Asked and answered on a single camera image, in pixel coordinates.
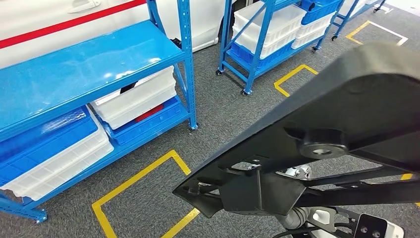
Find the white device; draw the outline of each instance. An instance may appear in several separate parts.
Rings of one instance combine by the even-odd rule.
[[[354,238],[403,238],[404,230],[383,218],[361,214]]]

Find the black cable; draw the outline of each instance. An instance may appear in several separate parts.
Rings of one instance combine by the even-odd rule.
[[[347,227],[347,228],[349,228],[349,229],[351,229],[352,228],[352,224],[350,224],[350,223],[335,223],[334,224],[334,226],[335,227]]]
[[[273,236],[272,238],[280,238],[280,237],[285,237],[287,235],[292,235],[292,234],[299,234],[299,233],[304,233],[304,232],[313,232],[316,230],[320,230],[319,227],[310,227],[310,228],[306,228],[306,229],[297,229],[297,230],[290,230],[290,231],[286,231],[280,234],[277,234],[275,236]]]
[[[334,227],[347,227],[347,228],[351,229],[351,224],[349,224],[349,223],[335,223]],[[313,231],[317,231],[317,230],[321,230],[321,228],[310,227],[310,228],[306,228],[306,229],[290,230],[290,231],[286,231],[286,232],[277,234],[277,235],[273,236],[272,238],[281,238],[281,237],[285,237],[287,235],[300,234],[300,233],[305,233],[305,232],[313,232]]]

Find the red stripe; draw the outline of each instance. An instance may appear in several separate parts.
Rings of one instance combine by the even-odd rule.
[[[16,45],[25,41],[29,41],[29,40],[32,40],[32,39],[35,39],[44,35],[48,35],[57,31],[61,31],[61,30],[64,30],[73,26],[77,26],[77,25],[80,25],[89,21],[93,21],[101,17],[108,16],[108,15],[111,15],[120,11],[124,11],[124,10],[130,9],[132,7],[139,6],[145,3],[146,3],[146,0],[132,0],[129,2],[123,3],[121,5],[113,6],[105,10],[98,11],[98,12],[95,12],[86,16],[81,16],[81,17],[78,17],[69,21],[65,21],[56,25],[41,28],[35,31],[22,34],[22,35],[10,37],[10,38],[0,41],[0,49],[8,47],[8,46]]]

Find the gray carpet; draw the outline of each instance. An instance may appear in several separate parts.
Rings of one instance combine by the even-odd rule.
[[[174,149],[189,168],[203,160],[230,141],[252,123],[262,117],[285,96],[273,83],[301,64],[321,71],[347,49],[357,46],[345,36],[370,20],[405,37],[403,45],[420,51],[420,18],[399,9],[389,14],[371,11],[348,23],[342,36],[335,42],[327,38],[322,49],[312,53],[310,48],[258,78],[253,94],[240,95],[243,85],[228,72],[215,76],[219,45],[194,54],[196,98],[199,129],[191,131],[186,123],[177,126],[143,147],[133,151],[112,165],[90,176],[76,186],[52,198],[42,205],[49,219],[36,225],[33,221],[16,216],[0,214],[0,237],[4,238],[103,238],[104,233],[97,221],[91,204],[144,169],[157,158]],[[331,27],[329,37],[336,27]],[[389,41],[399,39],[388,32],[367,26],[354,36],[361,42]],[[281,87],[293,93],[313,75],[301,71],[284,82]],[[330,175],[349,170],[374,166],[371,163],[344,157],[329,163],[313,165],[315,176]],[[140,181],[102,206],[102,209],[120,238],[158,238],[184,217],[192,207],[173,196],[170,191],[185,175],[173,160],[163,163]],[[420,225],[419,208],[415,204],[354,206],[356,212],[378,215],[406,229],[407,237],[418,237]],[[177,238],[269,238],[282,231],[272,217],[240,216],[224,211],[212,219],[198,215],[181,230]]]

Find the white plastic bin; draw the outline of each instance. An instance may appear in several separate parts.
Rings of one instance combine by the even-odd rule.
[[[366,1],[367,0],[359,0],[359,2],[356,4],[355,8],[353,9],[352,13],[350,14],[350,17],[352,17],[360,9],[362,9],[362,7],[365,6]],[[350,8],[352,7],[352,5],[353,5],[354,2],[355,2],[355,0],[344,0],[344,3],[341,6],[341,8],[338,11],[338,13],[340,15],[346,16],[349,13]]]
[[[320,19],[313,21],[309,23],[308,25],[302,25],[299,28],[299,31],[296,34],[296,37],[303,37],[305,35],[313,33],[314,31],[318,30],[320,27],[329,25],[331,22],[331,18],[334,16],[335,13],[336,12],[333,12],[331,14],[328,14],[327,16],[321,17]]]
[[[0,189],[10,189],[15,196],[39,200],[87,167],[91,166],[114,147],[102,125],[89,110],[98,130],[79,142],[54,155],[31,170],[8,182]]]
[[[255,15],[255,13],[262,7],[263,4],[264,3],[262,1],[258,1],[241,10],[234,12],[236,28],[241,30]],[[264,13],[265,9],[254,19],[254,21],[244,31],[245,34],[247,34],[249,37],[255,40],[258,40],[258,37],[260,35]],[[279,39],[298,29],[301,26],[301,21],[305,14],[305,10],[295,5],[290,5],[273,13],[271,22],[268,26],[267,35],[265,36],[264,44],[267,46],[272,43],[275,43]]]
[[[277,50],[279,50],[280,48],[282,48],[283,46],[287,45],[289,42],[293,41],[296,38],[296,33],[298,32],[298,28],[289,33],[288,35],[284,36],[283,38],[280,38],[279,40],[277,40],[274,43],[271,43],[270,45],[264,45],[262,47],[262,51],[261,51],[261,56],[260,59],[264,59],[267,56],[271,55],[272,53],[276,52]],[[239,29],[233,25],[233,36],[236,36],[236,34],[238,34]],[[245,33],[242,33],[237,39],[236,39],[236,43],[238,43],[239,45],[247,48],[249,51],[251,51],[253,54],[255,54],[255,49],[257,47],[257,39],[251,38],[248,35],[246,35]]]
[[[321,26],[320,28],[316,29],[315,31],[307,35],[297,37],[292,44],[292,49],[297,49],[303,46],[304,44],[309,43],[318,37],[321,37],[325,33],[325,30],[327,29],[328,26],[329,26],[329,23],[327,25]]]
[[[90,104],[112,129],[135,119],[150,109],[176,96],[173,66],[140,79],[134,88],[120,90],[94,100]]]

